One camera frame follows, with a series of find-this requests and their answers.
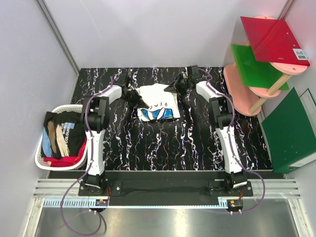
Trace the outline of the white daisy t-shirt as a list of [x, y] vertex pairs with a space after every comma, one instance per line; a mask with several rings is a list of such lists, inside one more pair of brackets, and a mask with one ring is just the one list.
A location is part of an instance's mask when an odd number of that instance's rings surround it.
[[137, 88], [143, 101], [149, 106], [138, 108], [137, 116], [141, 122], [155, 121], [161, 119], [179, 119], [177, 93], [165, 92], [165, 84], [155, 83]]

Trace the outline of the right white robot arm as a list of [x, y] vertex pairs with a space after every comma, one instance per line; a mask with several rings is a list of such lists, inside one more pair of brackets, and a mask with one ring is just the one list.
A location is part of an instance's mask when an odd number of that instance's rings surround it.
[[208, 102], [209, 123], [219, 137], [224, 157], [226, 173], [224, 190], [228, 195], [235, 196], [246, 187], [247, 176], [237, 152], [233, 99], [211, 85], [211, 75], [205, 80], [201, 72], [207, 74], [197, 65], [187, 67], [164, 91], [180, 95], [189, 89], [194, 89]]

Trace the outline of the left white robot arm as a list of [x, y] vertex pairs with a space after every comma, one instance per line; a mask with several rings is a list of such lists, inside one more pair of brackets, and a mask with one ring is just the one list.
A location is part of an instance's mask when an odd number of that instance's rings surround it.
[[110, 122], [110, 104], [122, 99], [131, 108], [145, 108], [149, 106], [142, 96], [131, 85], [131, 78], [119, 75], [117, 80], [111, 78], [111, 83], [104, 90], [94, 95], [86, 96], [82, 104], [81, 120], [87, 138], [87, 167], [81, 185], [97, 196], [102, 195], [107, 188], [104, 177], [103, 140], [105, 130]]

